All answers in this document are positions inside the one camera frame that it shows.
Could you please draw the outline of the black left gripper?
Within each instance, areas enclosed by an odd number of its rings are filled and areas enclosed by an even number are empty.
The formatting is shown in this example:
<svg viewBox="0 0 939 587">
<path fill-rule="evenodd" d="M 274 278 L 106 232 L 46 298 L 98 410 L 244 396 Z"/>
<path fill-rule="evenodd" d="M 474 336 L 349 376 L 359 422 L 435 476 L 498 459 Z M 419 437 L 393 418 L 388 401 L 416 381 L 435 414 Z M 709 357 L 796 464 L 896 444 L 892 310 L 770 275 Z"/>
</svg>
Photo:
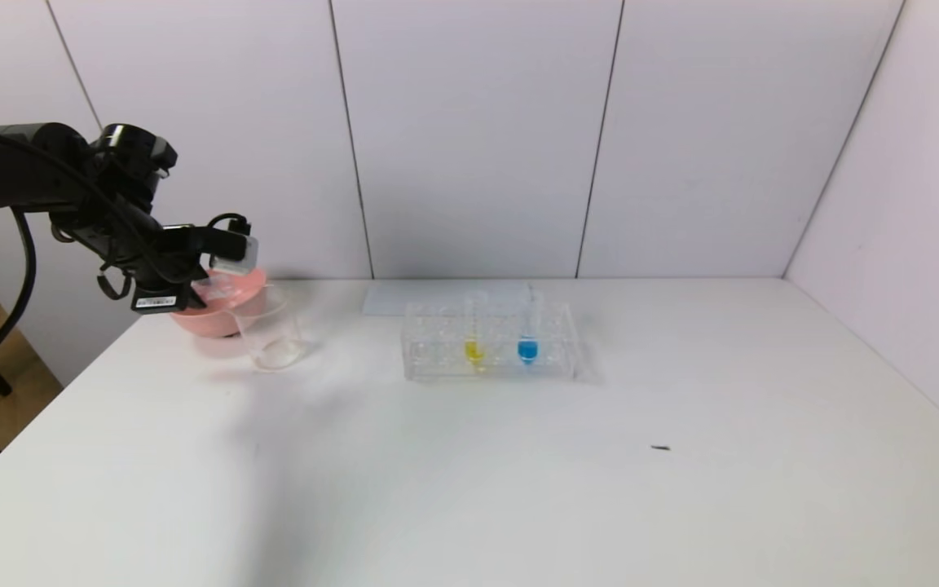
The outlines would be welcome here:
<svg viewBox="0 0 939 587">
<path fill-rule="evenodd" d="M 160 315 L 206 308 L 199 289 L 209 283 L 209 275 L 200 264 L 190 270 L 187 279 L 183 281 L 169 281 L 151 270 L 136 272 L 133 282 L 130 309 L 139 315 Z"/>
</svg>

